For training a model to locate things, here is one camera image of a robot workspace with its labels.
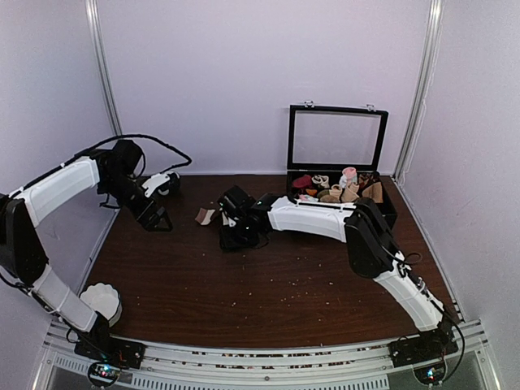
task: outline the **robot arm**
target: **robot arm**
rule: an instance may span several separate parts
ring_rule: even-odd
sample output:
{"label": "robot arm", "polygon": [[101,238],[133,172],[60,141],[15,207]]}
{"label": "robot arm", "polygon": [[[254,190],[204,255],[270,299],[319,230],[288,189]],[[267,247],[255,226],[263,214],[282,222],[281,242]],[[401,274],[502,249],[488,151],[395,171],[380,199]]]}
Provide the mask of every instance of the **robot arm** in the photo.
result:
{"label": "robot arm", "polygon": [[154,194],[178,187],[179,176],[168,171],[140,183],[133,172],[142,157],[133,141],[121,140],[113,149],[94,149],[9,196],[0,194],[0,265],[18,280],[16,287],[78,333],[77,353],[110,361],[114,352],[127,349],[134,355],[124,359],[129,366],[140,364],[136,356],[142,356],[142,344],[121,345],[110,338],[107,318],[86,305],[55,274],[35,228],[63,203],[97,186],[98,193],[110,194],[119,206],[127,207],[145,230],[170,231],[171,220]]}
{"label": "robot arm", "polygon": [[292,230],[328,236],[347,244],[349,265],[362,278],[383,286],[413,319],[419,338],[390,344],[394,366],[456,352],[451,319],[443,304],[415,275],[395,242],[377,205],[367,198],[354,203],[322,204],[266,194],[258,201],[239,187],[220,199],[225,219],[223,249],[258,245],[258,234]]}

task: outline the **brown table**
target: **brown table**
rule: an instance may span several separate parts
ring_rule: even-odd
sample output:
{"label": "brown table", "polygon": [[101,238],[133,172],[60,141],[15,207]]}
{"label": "brown table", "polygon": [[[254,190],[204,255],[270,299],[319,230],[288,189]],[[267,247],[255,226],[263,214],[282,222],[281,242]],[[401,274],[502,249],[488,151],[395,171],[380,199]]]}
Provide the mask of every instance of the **brown table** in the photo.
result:
{"label": "brown table", "polygon": [[[405,254],[423,254],[415,271],[451,305],[410,212],[392,181],[383,182],[399,214],[397,242]],[[416,332],[392,296],[350,270],[339,241],[273,232],[262,249],[223,253],[219,221],[202,227],[194,218],[234,184],[260,197],[282,193],[285,177],[183,177],[181,193],[163,199],[175,224],[170,233],[145,232],[127,210],[120,212],[89,277],[89,284],[113,284],[121,294],[123,315],[114,333],[183,345],[279,348]]]}

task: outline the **metal pole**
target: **metal pole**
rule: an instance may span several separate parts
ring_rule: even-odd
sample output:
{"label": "metal pole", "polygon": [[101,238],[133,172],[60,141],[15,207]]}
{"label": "metal pole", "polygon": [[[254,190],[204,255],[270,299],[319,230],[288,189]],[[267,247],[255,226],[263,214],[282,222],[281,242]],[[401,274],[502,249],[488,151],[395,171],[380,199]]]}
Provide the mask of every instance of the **metal pole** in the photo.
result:
{"label": "metal pole", "polygon": [[406,170],[406,164],[414,152],[413,139],[418,132],[421,118],[421,107],[426,97],[428,83],[431,78],[433,64],[435,60],[436,48],[440,35],[440,20],[444,0],[431,0],[430,18],[428,20],[426,39],[424,41],[424,51],[422,52],[421,71],[419,73],[417,88],[415,90],[414,104],[410,113],[408,126],[406,129],[405,140],[397,160],[394,177],[396,182],[402,184]]}
{"label": "metal pole", "polygon": [[96,54],[97,69],[102,82],[103,98],[105,100],[106,112],[110,120],[112,131],[116,136],[123,134],[121,123],[115,107],[114,93],[112,91],[111,80],[106,65],[105,48],[103,46],[101,25],[99,23],[98,2],[97,0],[85,0],[87,9],[87,20],[89,22],[90,35]]}

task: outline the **black cable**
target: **black cable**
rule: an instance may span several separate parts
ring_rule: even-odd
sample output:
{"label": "black cable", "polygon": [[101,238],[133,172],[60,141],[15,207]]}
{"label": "black cable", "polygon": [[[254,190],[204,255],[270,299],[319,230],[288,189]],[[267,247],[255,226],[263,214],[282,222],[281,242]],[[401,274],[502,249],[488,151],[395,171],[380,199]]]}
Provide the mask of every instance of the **black cable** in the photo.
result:
{"label": "black cable", "polygon": [[464,338],[464,335],[462,334],[462,331],[461,331],[461,328],[457,325],[457,323],[453,320],[453,318],[451,317],[451,315],[449,315],[446,311],[442,310],[439,305],[437,305],[434,301],[431,301],[432,305],[439,311],[439,313],[441,313],[443,316],[445,315],[446,318],[448,319],[449,322],[451,322],[453,324],[453,326],[457,329],[457,332],[458,334],[461,336],[461,340],[462,340],[462,349],[461,349],[461,356],[458,358],[458,362],[457,364],[455,365],[455,367],[453,368],[452,372],[449,373],[448,376],[446,376],[442,382],[446,382],[448,381],[448,379],[450,379],[453,374],[455,374],[455,371],[457,371],[458,367],[461,365],[461,362],[462,362],[462,358],[464,357],[464,352],[466,351],[466,339]]}
{"label": "black cable", "polygon": [[[28,189],[29,187],[32,187],[33,185],[35,185],[36,183],[38,183],[39,181],[45,179],[47,176],[50,176],[52,175],[53,173],[59,171],[60,169],[63,169],[64,167],[68,166],[68,165],[71,165],[73,162],[75,162],[78,158],[80,157],[83,157],[85,156],[87,153],[95,150],[96,148],[98,148],[99,146],[102,146],[102,145],[105,145],[105,144],[108,144],[109,142],[112,142],[112,141],[117,141],[117,140],[123,140],[123,139],[135,139],[135,138],[138,138],[138,139],[145,139],[145,140],[150,140],[150,141],[154,141],[158,144],[160,144],[161,146],[163,146],[164,148],[168,149],[168,150],[171,150],[172,152],[178,154],[180,157],[184,158],[186,161],[185,162],[181,162],[179,164],[173,164],[172,166],[162,170],[160,173],[164,173],[165,171],[169,171],[171,169],[175,169],[175,168],[180,168],[180,167],[185,167],[189,164],[191,164],[193,162],[193,160],[184,152],[178,150],[175,146],[173,145],[170,145],[170,144],[167,144],[166,142],[164,141],[161,141],[159,140],[157,137],[155,136],[149,136],[147,134],[123,134],[121,136],[111,136],[110,138],[106,138],[105,140],[103,141],[99,141],[97,144],[95,145],[92,145],[92,146],[89,146],[88,148],[85,148],[83,150],[81,150],[80,152],[74,154],[74,156],[72,158],[69,158],[66,162],[64,162],[63,164],[59,165],[58,167],[55,167],[53,169],[51,169],[50,171],[44,173],[43,175],[40,175],[38,176],[36,179],[28,182],[25,186],[23,186],[22,188],[23,189]],[[16,191],[15,193],[12,194],[12,196],[10,196],[9,198],[13,198],[15,197],[16,195],[18,195],[20,193],[20,191]]]}
{"label": "black cable", "polygon": [[145,173],[146,169],[146,155],[143,153],[143,167],[141,168],[141,172],[139,172],[139,175],[136,176],[136,180],[143,176],[143,173]]}
{"label": "black cable", "polygon": [[16,288],[16,289],[20,290],[22,293],[24,293],[25,295],[28,294],[28,287],[25,284],[20,283],[20,282],[12,283],[9,280],[7,280],[4,277],[4,275],[2,275],[2,273],[0,273],[0,280],[2,280],[2,282],[5,283],[7,286],[9,286],[11,288]]}
{"label": "black cable", "polygon": [[72,332],[72,328],[69,328],[69,330],[67,331],[67,334],[65,335],[65,338],[71,344],[78,344],[79,341],[71,341],[71,339],[68,338],[71,335],[71,332]]}
{"label": "black cable", "polygon": [[172,166],[162,170],[161,173],[163,173],[165,171],[169,171],[171,169],[185,167],[185,166],[191,164],[192,161],[193,161],[187,154],[185,154],[182,151],[178,150],[175,146],[167,144],[166,142],[159,140],[155,136],[149,136],[148,134],[123,134],[121,136],[111,136],[110,138],[106,138],[103,141],[99,141],[95,145],[92,145],[92,146],[90,146],[88,148],[85,148],[85,149],[81,150],[80,152],[76,153],[73,158],[71,158],[70,160],[65,162],[65,166],[70,164],[70,163],[72,163],[73,161],[76,161],[79,157],[86,155],[88,152],[91,152],[92,150],[95,150],[99,146],[103,146],[105,144],[108,144],[109,142],[116,141],[116,140],[132,139],[132,138],[141,138],[141,139],[151,140],[151,141],[157,142],[161,146],[165,147],[168,150],[171,150],[174,153],[177,153],[180,157],[182,157],[182,158],[184,158],[186,160],[185,162],[181,162],[179,164],[173,164]]}
{"label": "black cable", "polygon": [[12,287],[12,288],[19,288],[16,284],[11,283],[9,280],[7,280],[6,278],[4,278],[3,275],[2,275],[2,273],[0,273],[0,279],[2,280],[3,283],[7,284],[9,287]]}

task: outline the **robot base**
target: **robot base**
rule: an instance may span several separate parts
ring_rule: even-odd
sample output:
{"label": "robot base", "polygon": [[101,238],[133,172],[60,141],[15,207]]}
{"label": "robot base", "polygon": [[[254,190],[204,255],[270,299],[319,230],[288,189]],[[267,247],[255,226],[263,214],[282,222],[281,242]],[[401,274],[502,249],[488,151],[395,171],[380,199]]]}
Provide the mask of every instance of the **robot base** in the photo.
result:
{"label": "robot base", "polygon": [[[118,356],[118,360],[120,357],[120,364],[126,365],[129,368],[139,369],[141,367],[143,357],[145,356],[145,345],[135,341],[120,340],[111,337],[109,352],[111,352],[112,356]],[[76,344],[74,353],[93,360],[106,360],[103,359],[103,356],[99,353],[99,351],[83,342]]]}
{"label": "robot base", "polygon": [[458,345],[455,340],[451,340],[444,347],[441,347],[441,344],[428,343],[422,337],[414,337],[393,341],[388,345],[388,349],[390,350],[393,366],[402,367],[436,360],[443,355],[456,353]]}

